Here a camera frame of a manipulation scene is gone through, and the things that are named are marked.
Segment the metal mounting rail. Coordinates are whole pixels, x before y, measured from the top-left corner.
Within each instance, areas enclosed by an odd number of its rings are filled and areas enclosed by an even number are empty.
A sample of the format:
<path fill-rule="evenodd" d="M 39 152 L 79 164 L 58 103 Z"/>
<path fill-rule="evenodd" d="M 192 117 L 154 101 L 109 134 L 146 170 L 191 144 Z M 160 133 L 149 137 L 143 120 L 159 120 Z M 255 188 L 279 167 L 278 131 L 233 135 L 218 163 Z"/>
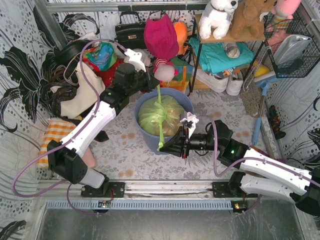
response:
<path fill-rule="evenodd" d="M 255 194 L 233 196 L 227 180 L 111 180 L 105 196 L 68 182 L 41 195 L 52 209 L 89 210 L 230 210 L 238 211 Z"/>

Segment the brown teddy bear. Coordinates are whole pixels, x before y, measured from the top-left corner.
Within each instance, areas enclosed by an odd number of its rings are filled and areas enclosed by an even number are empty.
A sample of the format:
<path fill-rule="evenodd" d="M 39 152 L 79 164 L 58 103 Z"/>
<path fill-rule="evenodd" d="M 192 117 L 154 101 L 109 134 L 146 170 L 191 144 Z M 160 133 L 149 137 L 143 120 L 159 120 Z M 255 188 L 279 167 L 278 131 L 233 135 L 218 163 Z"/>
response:
<path fill-rule="evenodd" d="M 257 39 L 264 36 L 263 18 L 271 12 L 277 0 L 244 0 L 234 12 L 230 34 L 234 39 L 243 35 L 245 28 Z"/>

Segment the orange plush toy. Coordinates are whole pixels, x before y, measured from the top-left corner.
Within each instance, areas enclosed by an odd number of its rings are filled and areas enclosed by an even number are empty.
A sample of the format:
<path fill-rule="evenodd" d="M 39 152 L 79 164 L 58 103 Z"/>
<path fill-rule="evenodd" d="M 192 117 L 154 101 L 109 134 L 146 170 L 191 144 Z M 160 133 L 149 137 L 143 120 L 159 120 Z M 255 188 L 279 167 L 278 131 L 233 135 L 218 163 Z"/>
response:
<path fill-rule="evenodd" d="M 173 23 L 173 27 L 176 32 L 177 43 L 179 47 L 178 55 L 184 55 L 188 49 L 188 47 L 185 46 L 185 42 L 188 38 L 187 25 L 183 21 L 176 21 Z"/>

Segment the pink white plush doll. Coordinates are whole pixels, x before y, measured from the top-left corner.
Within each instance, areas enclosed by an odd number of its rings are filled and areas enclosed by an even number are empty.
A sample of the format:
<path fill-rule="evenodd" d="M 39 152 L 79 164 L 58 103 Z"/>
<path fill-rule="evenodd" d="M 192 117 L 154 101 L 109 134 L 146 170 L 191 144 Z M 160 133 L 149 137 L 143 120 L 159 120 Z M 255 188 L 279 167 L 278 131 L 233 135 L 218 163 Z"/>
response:
<path fill-rule="evenodd" d="M 153 65 L 154 77 L 161 83 L 169 83 L 175 76 L 179 74 L 178 70 L 171 61 L 156 58 L 153 62 Z"/>

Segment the red cloth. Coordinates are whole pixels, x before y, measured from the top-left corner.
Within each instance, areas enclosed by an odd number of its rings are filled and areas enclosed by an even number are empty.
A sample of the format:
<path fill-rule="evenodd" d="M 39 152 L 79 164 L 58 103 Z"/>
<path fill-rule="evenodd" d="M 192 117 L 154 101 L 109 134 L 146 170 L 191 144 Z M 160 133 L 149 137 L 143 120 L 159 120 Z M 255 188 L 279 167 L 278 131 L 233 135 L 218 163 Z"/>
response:
<path fill-rule="evenodd" d="M 115 72 L 117 67 L 123 63 L 124 63 L 124 59 L 117 59 L 116 62 L 108 70 L 105 70 L 105 71 L 98 71 L 98 67 L 94 66 L 90 62 L 88 62 L 88 65 L 93 70 L 93 72 L 102 79 L 104 85 L 108 87 L 112 83 L 115 77 Z"/>

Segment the orange checked towel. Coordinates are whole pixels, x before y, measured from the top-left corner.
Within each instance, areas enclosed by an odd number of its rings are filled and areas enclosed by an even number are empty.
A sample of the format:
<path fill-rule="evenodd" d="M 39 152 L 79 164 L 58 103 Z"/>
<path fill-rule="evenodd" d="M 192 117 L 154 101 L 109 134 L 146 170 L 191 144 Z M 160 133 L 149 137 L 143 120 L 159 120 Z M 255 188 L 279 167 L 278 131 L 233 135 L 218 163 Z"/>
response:
<path fill-rule="evenodd" d="M 68 122 L 56 117 L 51 118 L 45 131 L 38 155 L 40 156 L 47 152 L 47 147 L 51 140 L 59 143 L 61 139 L 66 137 L 75 128 L 76 125 L 72 122 Z"/>

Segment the pink plush toy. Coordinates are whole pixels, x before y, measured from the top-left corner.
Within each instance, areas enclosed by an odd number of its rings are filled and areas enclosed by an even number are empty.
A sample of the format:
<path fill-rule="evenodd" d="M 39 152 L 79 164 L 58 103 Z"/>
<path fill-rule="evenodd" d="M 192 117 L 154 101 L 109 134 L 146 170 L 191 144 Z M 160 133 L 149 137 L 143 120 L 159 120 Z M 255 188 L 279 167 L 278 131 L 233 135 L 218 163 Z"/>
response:
<path fill-rule="evenodd" d="M 273 14 L 271 26 L 276 30 L 287 29 L 300 3 L 301 0 L 278 0 L 271 11 Z"/>

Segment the pink glasses case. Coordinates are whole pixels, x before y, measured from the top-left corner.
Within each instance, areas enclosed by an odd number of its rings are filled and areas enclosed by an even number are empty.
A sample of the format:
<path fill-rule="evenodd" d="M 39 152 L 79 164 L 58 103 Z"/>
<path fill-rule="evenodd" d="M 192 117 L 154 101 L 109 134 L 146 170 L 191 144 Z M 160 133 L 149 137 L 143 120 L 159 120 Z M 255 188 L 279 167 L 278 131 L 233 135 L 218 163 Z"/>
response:
<path fill-rule="evenodd" d="M 97 161 L 90 149 L 90 147 L 88 147 L 85 152 L 84 155 L 82 157 L 82 160 L 84 161 L 84 163 L 91 169 L 96 167 Z"/>

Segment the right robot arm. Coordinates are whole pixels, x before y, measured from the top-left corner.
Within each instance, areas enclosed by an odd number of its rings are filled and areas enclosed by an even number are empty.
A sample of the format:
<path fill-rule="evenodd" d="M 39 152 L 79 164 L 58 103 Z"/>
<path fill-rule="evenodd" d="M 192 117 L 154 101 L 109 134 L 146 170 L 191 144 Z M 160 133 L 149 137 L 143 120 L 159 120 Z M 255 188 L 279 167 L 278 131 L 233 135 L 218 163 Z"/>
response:
<path fill-rule="evenodd" d="M 227 191 L 235 197 L 263 195 L 286 200 L 312 216 L 320 215 L 320 170 L 301 169 L 272 159 L 232 138 L 233 131 L 221 120 L 211 122 L 206 133 L 193 133 L 195 123 L 182 121 L 177 133 L 160 152 L 186 158 L 190 151 L 213 151 L 213 168 L 221 163 L 235 171 Z"/>

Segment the grey small plush ball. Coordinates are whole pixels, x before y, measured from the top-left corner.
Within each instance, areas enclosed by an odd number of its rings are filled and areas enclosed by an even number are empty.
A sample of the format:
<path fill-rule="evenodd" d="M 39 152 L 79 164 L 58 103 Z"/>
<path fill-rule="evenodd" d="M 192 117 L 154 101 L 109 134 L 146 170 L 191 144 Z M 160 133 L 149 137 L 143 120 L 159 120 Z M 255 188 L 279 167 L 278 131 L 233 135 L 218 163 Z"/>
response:
<path fill-rule="evenodd" d="M 240 49 L 236 42 L 225 43 L 224 50 L 229 58 L 238 58 L 240 56 Z"/>

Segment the black leather handbag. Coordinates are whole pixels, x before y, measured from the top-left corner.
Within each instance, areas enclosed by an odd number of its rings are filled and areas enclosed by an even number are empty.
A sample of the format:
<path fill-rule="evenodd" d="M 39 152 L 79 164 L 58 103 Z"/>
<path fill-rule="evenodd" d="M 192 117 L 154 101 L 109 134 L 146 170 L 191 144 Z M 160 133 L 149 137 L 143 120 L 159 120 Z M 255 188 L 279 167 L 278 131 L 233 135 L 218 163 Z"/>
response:
<path fill-rule="evenodd" d="M 124 24 L 122 22 L 122 16 L 124 15 L 135 15 L 138 22 Z M 115 40 L 127 49 L 147 49 L 144 40 L 146 23 L 140 19 L 138 12 L 124 11 L 120 14 L 119 18 L 119 24 L 115 26 Z"/>

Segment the cream canvas tote bag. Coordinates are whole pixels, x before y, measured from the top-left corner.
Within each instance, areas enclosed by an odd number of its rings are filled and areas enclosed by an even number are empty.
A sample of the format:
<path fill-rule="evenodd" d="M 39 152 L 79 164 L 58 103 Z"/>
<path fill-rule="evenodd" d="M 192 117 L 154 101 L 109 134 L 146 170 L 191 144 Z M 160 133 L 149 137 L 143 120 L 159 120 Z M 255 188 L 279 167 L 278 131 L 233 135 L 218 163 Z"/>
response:
<path fill-rule="evenodd" d="M 79 85 L 75 96 L 70 100 L 63 100 L 64 94 L 61 93 L 59 97 L 55 98 L 55 103 L 52 104 L 52 112 L 58 117 L 74 119 L 95 104 L 97 96 L 88 82 L 95 88 L 98 94 L 101 94 L 106 88 L 102 79 L 85 63 L 77 64 L 75 74 Z"/>

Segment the green trash bag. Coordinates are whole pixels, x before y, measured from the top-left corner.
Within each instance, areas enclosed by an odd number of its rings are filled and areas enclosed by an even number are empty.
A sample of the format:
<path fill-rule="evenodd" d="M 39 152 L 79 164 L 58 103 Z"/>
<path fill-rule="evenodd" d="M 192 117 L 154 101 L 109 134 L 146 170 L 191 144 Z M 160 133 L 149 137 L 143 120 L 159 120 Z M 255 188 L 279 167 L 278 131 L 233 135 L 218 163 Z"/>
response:
<path fill-rule="evenodd" d="M 156 96 L 144 101 L 138 110 L 138 125 L 148 134 L 158 137 L 157 151 L 165 144 L 166 137 L 172 137 L 181 126 L 185 109 L 171 95 L 161 94 L 156 87 Z"/>

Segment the silver foil pouch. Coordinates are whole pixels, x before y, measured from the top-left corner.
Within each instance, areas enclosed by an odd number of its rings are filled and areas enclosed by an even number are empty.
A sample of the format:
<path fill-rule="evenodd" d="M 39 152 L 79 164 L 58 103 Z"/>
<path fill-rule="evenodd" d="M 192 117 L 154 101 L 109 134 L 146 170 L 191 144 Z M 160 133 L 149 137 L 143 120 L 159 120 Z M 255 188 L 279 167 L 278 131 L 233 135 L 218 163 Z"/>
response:
<path fill-rule="evenodd" d="M 275 64 L 281 65 L 297 59 L 311 41 L 312 38 L 309 36 L 300 34 L 289 35 L 282 41 L 273 55 Z"/>

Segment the colourful printed cloth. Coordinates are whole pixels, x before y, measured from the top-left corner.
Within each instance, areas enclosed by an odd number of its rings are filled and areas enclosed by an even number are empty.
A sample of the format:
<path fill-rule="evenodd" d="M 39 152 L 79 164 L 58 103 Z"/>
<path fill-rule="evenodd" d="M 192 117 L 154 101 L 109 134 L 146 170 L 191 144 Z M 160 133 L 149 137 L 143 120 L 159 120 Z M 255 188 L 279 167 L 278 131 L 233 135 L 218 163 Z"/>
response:
<path fill-rule="evenodd" d="M 107 71 L 117 59 L 113 46 L 107 42 L 100 42 L 96 47 L 86 49 L 82 58 L 95 72 Z"/>

